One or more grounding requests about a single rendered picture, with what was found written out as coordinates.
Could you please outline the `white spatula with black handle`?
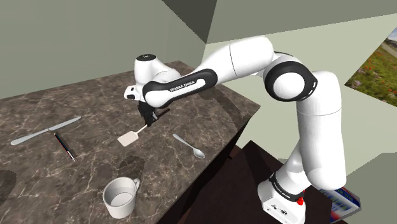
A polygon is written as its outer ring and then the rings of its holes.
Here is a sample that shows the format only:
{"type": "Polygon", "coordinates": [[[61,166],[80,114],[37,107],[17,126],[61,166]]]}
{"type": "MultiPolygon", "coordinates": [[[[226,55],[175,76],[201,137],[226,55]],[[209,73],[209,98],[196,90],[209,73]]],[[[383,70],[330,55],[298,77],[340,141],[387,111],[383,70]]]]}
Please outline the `white spatula with black handle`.
{"type": "Polygon", "coordinates": [[[147,125],[140,128],[138,131],[129,131],[126,134],[120,136],[117,141],[124,147],[132,144],[139,139],[139,133],[144,130],[147,125]]]}

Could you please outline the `silver spoon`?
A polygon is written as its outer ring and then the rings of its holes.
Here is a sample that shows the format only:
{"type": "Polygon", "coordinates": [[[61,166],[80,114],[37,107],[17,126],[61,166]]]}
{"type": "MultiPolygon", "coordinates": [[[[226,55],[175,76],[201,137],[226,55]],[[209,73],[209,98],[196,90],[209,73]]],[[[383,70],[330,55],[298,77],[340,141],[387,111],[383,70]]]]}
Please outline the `silver spoon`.
{"type": "Polygon", "coordinates": [[[190,143],[186,142],[183,138],[181,138],[177,134],[173,134],[173,137],[176,138],[178,141],[182,142],[183,144],[187,145],[188,147],[190,147],[192,149],[193,154],[197,158],[205,158],[205,154],[201,150],[192,146],[190,143]]]}

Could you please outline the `black pen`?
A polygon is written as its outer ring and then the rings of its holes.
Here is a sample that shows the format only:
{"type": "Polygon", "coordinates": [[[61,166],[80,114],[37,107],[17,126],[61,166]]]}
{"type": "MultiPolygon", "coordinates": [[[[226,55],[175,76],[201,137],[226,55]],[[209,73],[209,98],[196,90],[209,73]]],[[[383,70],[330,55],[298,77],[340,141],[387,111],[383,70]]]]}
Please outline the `black pen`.
{"type": "Polygon", "coordinates": [[[53,135],[57,138],[57,140],[59,141],[59,143],[62,145],[63,149],[65,149],[65,151],[68,153],[68,155],[71,157],[71,159],[75,162],[76,158],[74,157],[74,155],[72,154],[71,150],[68,148],[67,144],[64,142],[64,140],[61,138],[61,136],[54,132],[53,135]]]}

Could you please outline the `white mug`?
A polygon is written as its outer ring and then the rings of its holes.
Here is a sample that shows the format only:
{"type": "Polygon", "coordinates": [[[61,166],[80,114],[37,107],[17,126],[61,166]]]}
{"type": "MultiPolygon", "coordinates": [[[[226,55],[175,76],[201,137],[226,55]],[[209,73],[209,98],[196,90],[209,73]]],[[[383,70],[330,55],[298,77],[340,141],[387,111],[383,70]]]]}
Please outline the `white mug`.
{"type": "Polygon", "coordinates": [[[102,199],[111,217],[126,218],[134,210],[140,184],[139,178],[119,177],[106,185],[102,199]]]}

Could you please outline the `silver table knife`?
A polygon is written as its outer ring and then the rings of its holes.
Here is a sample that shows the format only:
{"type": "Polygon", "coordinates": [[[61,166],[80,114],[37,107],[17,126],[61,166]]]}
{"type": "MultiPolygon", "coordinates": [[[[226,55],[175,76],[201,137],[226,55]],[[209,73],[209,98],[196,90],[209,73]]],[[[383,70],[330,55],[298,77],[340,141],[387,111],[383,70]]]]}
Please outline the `silver table knife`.
{"type": "Polygon", "coordinates": [[[23,143],[23,142],[25,142],[25,141],[28,141],[29,139],[34,138],[34,137],[36,137],[36,136],[38,136],[38,135],[40,135],[40,134],[43,134],[43,133],[45,133],[45,132],[54,131],[54,130],[60,129],[60,128],[62,128],[62,127],[65,127],[65,126],[67,126],[67,125],[69,125],[69,124],[71,124],[71,123],[73,123],[73,122],[78,121],[79,119],[81,119],[80,116],[78,116],[78,117],[76,117],[76,118],[73,118],[73,119],[70,119],[70,120],[67,120],[67,121],[65,121],[65,122],[62,122],[62,123],[60,123],[60,124],[54,125],[54,126],[52,126],[52,127],[48,127],[47,129],[40,130],[39,132],[35,132],[35,133],[33,133],[33,134],[29,134],[29,135],[27,135],[27,136],[23,136],[23,137],[14,139],[14,140],[11,141],[10,144],[13,145],[13,146],[14,146],[14,145],[18,145],[18,144],[20,144],[20,143],[23,143]]]}

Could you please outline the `dark robot stand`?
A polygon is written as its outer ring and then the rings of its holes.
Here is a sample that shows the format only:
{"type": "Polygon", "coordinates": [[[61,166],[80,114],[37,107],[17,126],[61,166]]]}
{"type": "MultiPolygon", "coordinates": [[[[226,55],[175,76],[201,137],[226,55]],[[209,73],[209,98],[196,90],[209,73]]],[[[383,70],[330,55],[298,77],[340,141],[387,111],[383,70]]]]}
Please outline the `dark robot stand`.
{"type": "Polygon", "coordinates": [[[257,194],[258,184],[281,166],[253,141],[235,147],[201,189],[183,224],[282,224],[262,209],[257,194]]]}

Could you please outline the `blue and white box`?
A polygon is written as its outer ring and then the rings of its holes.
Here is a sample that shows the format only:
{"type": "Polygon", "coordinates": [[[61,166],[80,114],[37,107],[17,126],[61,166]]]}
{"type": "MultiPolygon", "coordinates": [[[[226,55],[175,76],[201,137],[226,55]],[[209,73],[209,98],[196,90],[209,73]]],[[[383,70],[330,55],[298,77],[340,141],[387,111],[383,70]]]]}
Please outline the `blue and white box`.
{"type": "Polygon", "coordinates": [[[360,198],[344,187],[336,190],[319,189],[319,191],[332,201],[330,224],[334,224],[361,211],[360,198]]]}

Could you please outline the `flower meadow wall picture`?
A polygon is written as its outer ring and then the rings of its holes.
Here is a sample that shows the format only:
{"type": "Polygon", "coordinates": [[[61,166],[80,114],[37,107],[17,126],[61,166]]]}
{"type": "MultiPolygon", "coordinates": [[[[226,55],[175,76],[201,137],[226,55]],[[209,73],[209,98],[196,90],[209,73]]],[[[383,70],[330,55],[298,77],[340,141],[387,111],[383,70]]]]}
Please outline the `flower meadow wall picture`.
{"type": "Polygon", "coordinates": [[[397,107],[397,27],[344,85],[397,107]]]}

